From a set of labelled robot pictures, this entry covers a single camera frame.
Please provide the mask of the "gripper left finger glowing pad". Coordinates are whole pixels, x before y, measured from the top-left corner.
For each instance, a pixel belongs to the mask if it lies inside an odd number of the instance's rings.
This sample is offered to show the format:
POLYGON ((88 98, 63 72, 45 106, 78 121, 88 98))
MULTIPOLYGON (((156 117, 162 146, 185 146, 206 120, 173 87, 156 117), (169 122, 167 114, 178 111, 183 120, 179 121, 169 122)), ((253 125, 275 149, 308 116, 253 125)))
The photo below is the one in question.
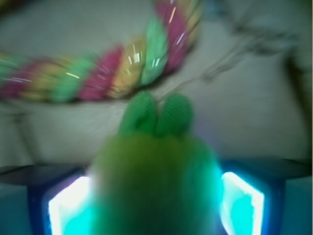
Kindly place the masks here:
POLYGON ((84 167, 32 167, 29 213, 34 235, 65 235, 76 227, 89 193, 84 167))

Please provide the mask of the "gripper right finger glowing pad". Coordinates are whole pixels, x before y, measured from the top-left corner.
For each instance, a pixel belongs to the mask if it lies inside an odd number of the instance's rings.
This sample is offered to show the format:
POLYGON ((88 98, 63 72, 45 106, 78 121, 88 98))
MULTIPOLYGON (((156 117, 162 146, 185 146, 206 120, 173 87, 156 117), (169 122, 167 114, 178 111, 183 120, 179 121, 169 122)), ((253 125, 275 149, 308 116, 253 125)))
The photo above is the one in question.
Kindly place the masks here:
POLYGON ((282 160, 222 160, 227 235, 278 235, 285 202, 282 160))

